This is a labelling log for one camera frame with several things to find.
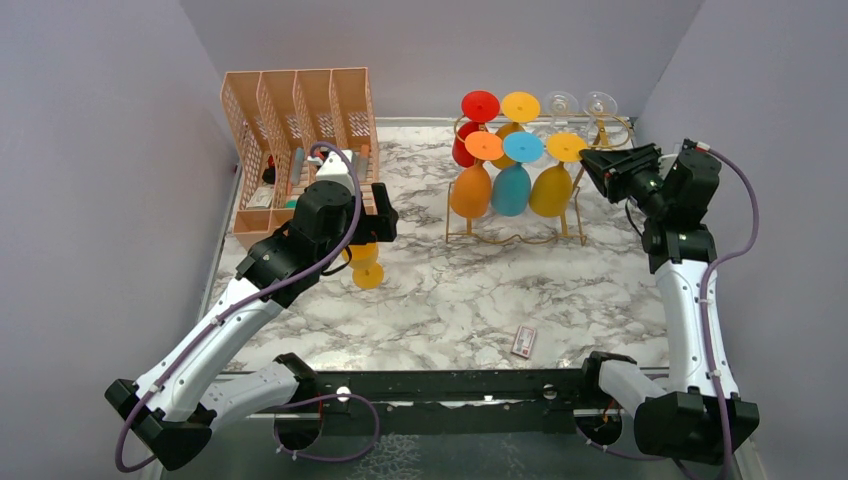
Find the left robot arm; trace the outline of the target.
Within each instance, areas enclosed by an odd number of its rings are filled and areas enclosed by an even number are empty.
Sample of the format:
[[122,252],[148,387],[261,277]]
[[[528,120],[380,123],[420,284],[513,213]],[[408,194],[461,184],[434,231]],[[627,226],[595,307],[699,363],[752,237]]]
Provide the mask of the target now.
[[356,186],[320,180],[307,187],[293,217],[255,243],[216,305],[164,359],[136,380],[117,379],[105,398],[124,424],[116,468],[138,471],[157,461],[167,470],[192,461],[214,433],[272,406],[298,411],[321,401],[314,371],[297,355],[225,383],[222,369],[263,326],[327,275],[355,246],[392,242],[398,213],[382,183],[370,186],[368,214]]

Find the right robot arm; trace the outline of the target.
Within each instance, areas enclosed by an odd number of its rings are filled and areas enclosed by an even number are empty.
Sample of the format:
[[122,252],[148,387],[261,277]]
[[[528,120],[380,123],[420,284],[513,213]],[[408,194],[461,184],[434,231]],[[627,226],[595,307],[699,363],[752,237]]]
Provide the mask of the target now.
[[635,443],[647,456],[726,467],[759,425],[756,404],[742,400],[728,364],[716,301],[717,268],[753,247],[720,256],[703,219],[732,163],[701,142],[685,140],[666,173],[654,144],[629,150],[584,149],[580,162],[612,204],[633,201],[645,220],[640,235],[660,291],[669,345],[668,383],[660,386],[627,356],[592,353],[577,380],[579,398],[600,407],[614,400],[634,421]]

